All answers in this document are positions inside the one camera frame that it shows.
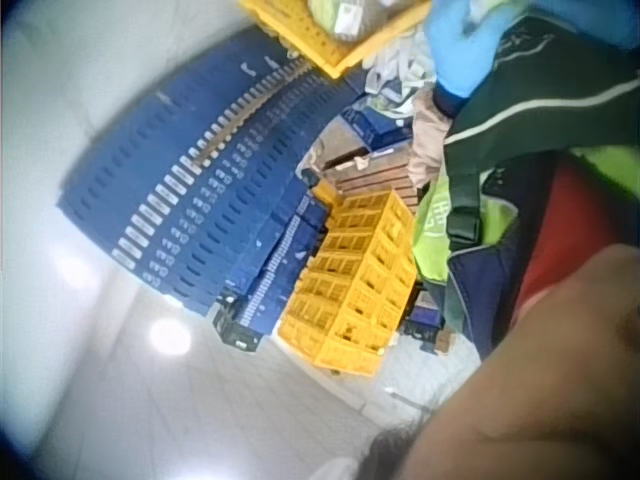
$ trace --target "stacked crate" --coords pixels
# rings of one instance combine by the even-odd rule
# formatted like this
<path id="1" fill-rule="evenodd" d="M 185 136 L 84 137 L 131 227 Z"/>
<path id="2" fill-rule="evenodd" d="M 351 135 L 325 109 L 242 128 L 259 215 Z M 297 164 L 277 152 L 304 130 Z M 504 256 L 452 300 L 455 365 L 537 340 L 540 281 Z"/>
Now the stacked crate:
<path id="1" fill-rule="evenodd" d="M 416 278 L 414 219 L 395 191 L 346 198 L 278 335 L 319 367 L 373 375 Z"/>

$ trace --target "white wall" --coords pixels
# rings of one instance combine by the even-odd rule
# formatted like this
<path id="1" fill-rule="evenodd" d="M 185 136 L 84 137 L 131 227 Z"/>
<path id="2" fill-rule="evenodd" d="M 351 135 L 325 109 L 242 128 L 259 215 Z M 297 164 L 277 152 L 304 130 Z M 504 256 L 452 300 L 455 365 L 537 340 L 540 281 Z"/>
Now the white wall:
<path id="1" fill-rule="evenodd" d="M 164 317 L 191 330 L 184 357 L 151 346 Z M 109 358 L 86 352 L 35 464 L 51 480 L 305 480 L 377 429 L 271 339 L 235 350 L 143 287 Z"/>
<path id="2" fill-rule="evenodd" d="M 2 39 L 0 415 L 29 454 L 97 319 L 108 351 L 138 288 L 55 208 L 61 180 L 132 98 L 247 19 L 234 0 L 22 4 Z"/>

